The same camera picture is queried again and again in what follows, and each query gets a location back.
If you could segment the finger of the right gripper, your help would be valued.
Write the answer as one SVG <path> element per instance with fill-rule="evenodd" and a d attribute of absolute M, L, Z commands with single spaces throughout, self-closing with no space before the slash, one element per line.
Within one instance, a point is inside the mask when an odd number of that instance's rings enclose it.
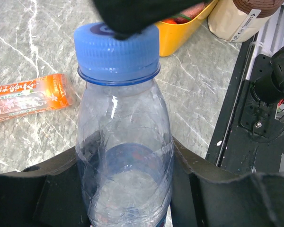
<path fill-rule="evenodd" d="M 114 38 L 126 40 L 150 25 L 208 0 L 93 0 Z"/>

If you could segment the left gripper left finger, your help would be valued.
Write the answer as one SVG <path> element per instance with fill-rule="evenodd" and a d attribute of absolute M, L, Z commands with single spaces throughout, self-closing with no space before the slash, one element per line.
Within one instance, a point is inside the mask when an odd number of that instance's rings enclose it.
<path fill-rule="evenodd" d="M 0 227 L 88 227 L 75 148 L 0 174 Z"/>

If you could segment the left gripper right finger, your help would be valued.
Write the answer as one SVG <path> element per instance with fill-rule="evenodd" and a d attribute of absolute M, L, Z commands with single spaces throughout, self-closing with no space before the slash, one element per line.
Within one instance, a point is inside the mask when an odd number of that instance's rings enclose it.
<path fill-rule="evenodd" d="M 284 227 L 284 173 L 236 175 L 174 140 L 175 227 Z"/>

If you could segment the blue bottle cap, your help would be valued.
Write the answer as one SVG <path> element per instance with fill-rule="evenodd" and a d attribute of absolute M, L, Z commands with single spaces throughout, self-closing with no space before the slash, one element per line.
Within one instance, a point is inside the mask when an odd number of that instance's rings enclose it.
<path fill-rule="evenodd" d="M 155 25 L 126 40 L 102 22 L 74 31 L 78 74 L 87 82 L 104 86 L 143 83 L 160 71 L 159 30 Z"/>

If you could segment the clear blue water bottle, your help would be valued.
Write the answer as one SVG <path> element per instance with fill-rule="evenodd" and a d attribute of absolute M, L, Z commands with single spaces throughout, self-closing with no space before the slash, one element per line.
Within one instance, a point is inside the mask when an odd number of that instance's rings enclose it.
<path fill-rule="evenodd" d="M 93 227 L 163 227 L 172 194 L 174 150 L 155 70 L 130 80 L 86 81 L 79 109 L 77 166 Z"/>

